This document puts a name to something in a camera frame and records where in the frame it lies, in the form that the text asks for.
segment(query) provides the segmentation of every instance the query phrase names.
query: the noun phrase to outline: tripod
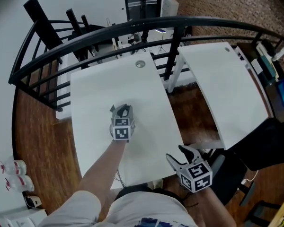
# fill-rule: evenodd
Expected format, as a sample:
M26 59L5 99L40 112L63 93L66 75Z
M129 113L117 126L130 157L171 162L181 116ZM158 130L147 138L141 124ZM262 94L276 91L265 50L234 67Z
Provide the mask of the tripod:
M157 55L159 55L161 51L167 53L167 51L163 49L162 44L161 44L161 47L160 47L159 52L158 52Z

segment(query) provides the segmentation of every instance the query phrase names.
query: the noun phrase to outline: brown carpet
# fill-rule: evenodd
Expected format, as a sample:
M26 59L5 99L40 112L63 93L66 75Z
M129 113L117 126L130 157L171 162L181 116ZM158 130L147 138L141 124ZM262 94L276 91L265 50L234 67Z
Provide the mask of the brown carpet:
M180 16L211 16L258 25L284 36L284 0L177 0ZM254 35L238 29L195 27L194 35ZM284 69L284 57L281 59Z

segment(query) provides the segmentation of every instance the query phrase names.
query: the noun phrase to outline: shirt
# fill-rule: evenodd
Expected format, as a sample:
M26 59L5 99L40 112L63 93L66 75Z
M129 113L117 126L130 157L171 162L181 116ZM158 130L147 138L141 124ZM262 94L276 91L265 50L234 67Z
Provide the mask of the shirt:
M100 211L95 195L78 191L38 227L197 227L178 200L153 192L132 192L117 199L106 219L97 223Z

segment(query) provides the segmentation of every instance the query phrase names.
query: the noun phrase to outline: wooden floor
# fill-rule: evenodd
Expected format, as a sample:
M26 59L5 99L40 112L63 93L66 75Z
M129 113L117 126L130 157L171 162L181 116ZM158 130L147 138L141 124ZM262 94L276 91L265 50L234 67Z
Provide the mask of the wooden floor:
M180 132L185 144L212 141L219 138L209 108L197 86L176 88L169 95ZM27 174L32 178L35 191L48 214L60 207L76 190L81 179L71 120L58 121L55 112L27 94L19 91L16 109L15 136L18 158L27 164ZM248 171L251 179L254 172ZM237 193L226 208L238 226L260 200L281 204L284 201L284 164L259 171L256 190L246 207L239 207L243 193ZM164 188L184 198L175 176L164 179ZM103 220L117 191L107 197L99 220ZM195 205L194 195L185 200L189 214L199 227L204 226L202 215ZM274 212L267 212L270 220Z

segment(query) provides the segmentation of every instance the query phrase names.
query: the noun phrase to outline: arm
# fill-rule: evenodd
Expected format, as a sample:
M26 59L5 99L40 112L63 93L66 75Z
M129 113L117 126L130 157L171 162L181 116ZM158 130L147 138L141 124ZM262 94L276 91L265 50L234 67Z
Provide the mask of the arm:
M235 227L236 222L211 188L196 193L206 227Z
M85 173L78 191L91 192L98 197L103 206L113 184L125 145L125 140L113 140L102 156Z

